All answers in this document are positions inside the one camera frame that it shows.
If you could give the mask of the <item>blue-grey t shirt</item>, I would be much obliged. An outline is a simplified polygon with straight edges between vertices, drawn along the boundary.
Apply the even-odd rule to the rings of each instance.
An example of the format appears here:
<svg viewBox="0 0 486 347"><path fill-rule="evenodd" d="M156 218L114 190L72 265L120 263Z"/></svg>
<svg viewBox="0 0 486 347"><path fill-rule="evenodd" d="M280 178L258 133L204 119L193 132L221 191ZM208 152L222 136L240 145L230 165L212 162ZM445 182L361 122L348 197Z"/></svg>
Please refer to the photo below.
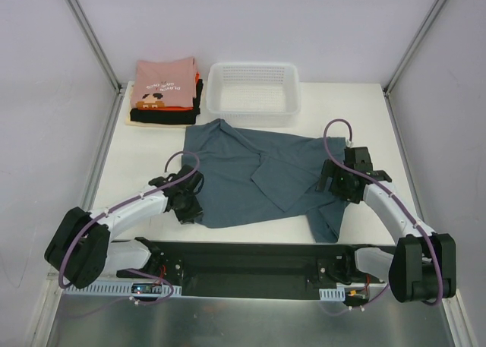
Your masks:
<svg viewBox="0 0 486 347"><path fill-rule="evenodd" d="M316 187L324 162L343 160L345 147L342 137L234 128L223 120L188 127L182 162L198 164L204 176L197 223L222 229L305 216L315 241L337 242L347 203Z"/></svg>

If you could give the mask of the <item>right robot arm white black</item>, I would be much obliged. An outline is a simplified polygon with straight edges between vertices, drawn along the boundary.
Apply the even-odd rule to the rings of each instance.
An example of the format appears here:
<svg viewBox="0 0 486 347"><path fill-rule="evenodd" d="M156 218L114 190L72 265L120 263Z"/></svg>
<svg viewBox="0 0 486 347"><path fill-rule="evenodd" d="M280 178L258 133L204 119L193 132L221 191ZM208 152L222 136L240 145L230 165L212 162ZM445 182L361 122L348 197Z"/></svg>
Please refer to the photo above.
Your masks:
<svg viewBox="0 0 486 347"><path fill-rule="evenodd" d="M436 304L456 294L456 243L412 213L397 194L392 179L375 170L368 148L347 148L343 163L323 163L317 191L340 200L365 203L378 216L395 243L393 253L377 246L358 248L342 262L342 274L359 282L370 274L387 282L399 302Z"/></svg>

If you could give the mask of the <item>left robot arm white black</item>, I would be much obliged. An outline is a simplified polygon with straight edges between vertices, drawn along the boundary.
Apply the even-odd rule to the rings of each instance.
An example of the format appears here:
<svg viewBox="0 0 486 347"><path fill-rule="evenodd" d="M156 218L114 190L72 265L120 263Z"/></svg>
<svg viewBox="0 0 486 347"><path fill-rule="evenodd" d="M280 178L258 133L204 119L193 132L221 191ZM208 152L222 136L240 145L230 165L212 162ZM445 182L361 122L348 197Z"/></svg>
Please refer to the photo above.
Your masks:
<svg viewBox="0 0 486 347"><path fill-rule="evenodd" d="M184 165L177 173L150 180L138 194L116 205L90 211L70 209L44 254L59 272L61 288L83 289L105 273L161 276L163 253L154 242L142 236L129 241L118 237L163 213L174 213L181 224L201 218L197 195L203 186L204 175Z"/></svg>

